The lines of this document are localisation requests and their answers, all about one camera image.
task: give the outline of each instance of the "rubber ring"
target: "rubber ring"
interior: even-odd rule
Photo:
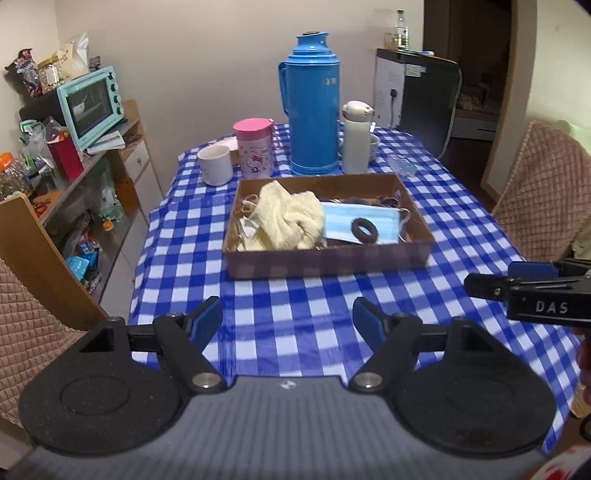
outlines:
[[[369,234],[361,230],[362,228],[367,230]],[[378,241],[378,229],[367,218],[356,218],[353,220],[351,223],[351,232],[357,240],[365,245],[374,244]]]

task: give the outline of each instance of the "circular base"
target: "circular base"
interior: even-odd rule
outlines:
[[[111,455],[138,447],[172,425],[175,383],[129,359],[101,353],[50,365],[22,392],[20,418],[35,445],[67,455]]]
[[[335,175],[340,173],[339,163],[337,161],[327,167],[312,168],[302,167],[290,160],[290,170],[296,176]]]
[[[409,430],[458,455],[501,458],[540,445],[554,396],[532,371],[503,365],[429,365],[404,378],[394,410]]]

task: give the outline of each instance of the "blue face mask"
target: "blue face mask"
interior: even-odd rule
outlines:
[[[324,234],[332,240],[362,244],[354,236],[351,226],[355,219],[369,220],[378,231],[377,245],[397,244],[403,224],[410,218],[407,209],[359,205],[356,203],[321,202],[326,215]],[[401,212],[405,212],[401,221]]]

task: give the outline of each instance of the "white water bottle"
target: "white water bottle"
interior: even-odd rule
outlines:
[[[367,173],[371,134],[369,127],[374,109],[367,103],[352,100],[343,106],[345,118],[343,139],[343,172],[346,174]]]

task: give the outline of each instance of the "snack bag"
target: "snack bag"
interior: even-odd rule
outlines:
[[[37,73],[37,64],[31,56],[30,48],[21,50],[18,53],[18,57],[5,70],[10,74],[20,77],[30,96],[41,96],[41,79]]]

